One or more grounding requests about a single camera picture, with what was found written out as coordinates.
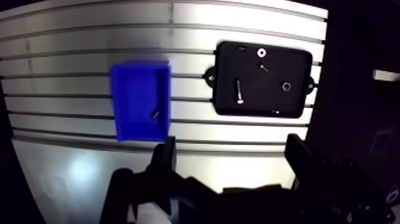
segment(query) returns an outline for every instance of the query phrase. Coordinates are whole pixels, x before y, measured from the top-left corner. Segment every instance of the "white slatwall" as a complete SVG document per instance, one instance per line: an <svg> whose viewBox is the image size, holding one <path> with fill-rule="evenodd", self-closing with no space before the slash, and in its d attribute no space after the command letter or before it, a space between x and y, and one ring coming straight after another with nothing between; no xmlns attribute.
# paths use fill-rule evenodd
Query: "white slatwall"
<svg viewBox="0 0 400 224"><path fill-rule="evenodd" d="M309 51L318 83L325 18L326 10L284 0L51 0L1 12L0 76L14 147L46 221L98 223L112 172L140 172L149 163L158 142L115 137L108 73L129 60L172 66L170 135L179 174L217 192L290 187L286 138L306 137L317 90L298 119L220 116L201 76L214 66L217 44L238 41ZM138 223L165 218L147 204Z"/></svg>

